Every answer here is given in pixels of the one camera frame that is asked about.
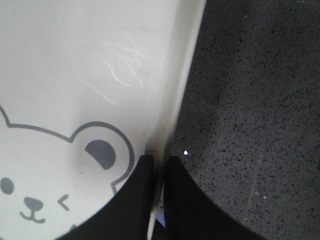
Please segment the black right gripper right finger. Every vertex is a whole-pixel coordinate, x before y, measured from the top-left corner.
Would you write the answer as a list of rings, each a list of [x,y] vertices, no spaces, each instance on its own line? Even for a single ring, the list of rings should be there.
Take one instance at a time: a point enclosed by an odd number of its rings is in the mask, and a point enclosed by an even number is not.
[[[164,172],[164,219],[171,240],[261,240],[213,203],[170,156]]]

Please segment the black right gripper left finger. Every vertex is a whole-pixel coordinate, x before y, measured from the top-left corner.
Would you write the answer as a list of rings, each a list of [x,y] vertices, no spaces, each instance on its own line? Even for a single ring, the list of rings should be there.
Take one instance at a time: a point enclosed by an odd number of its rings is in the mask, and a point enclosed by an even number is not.
[[[117,194],[61,240],[146,240],[154,197],[154,158],[139,157]]]

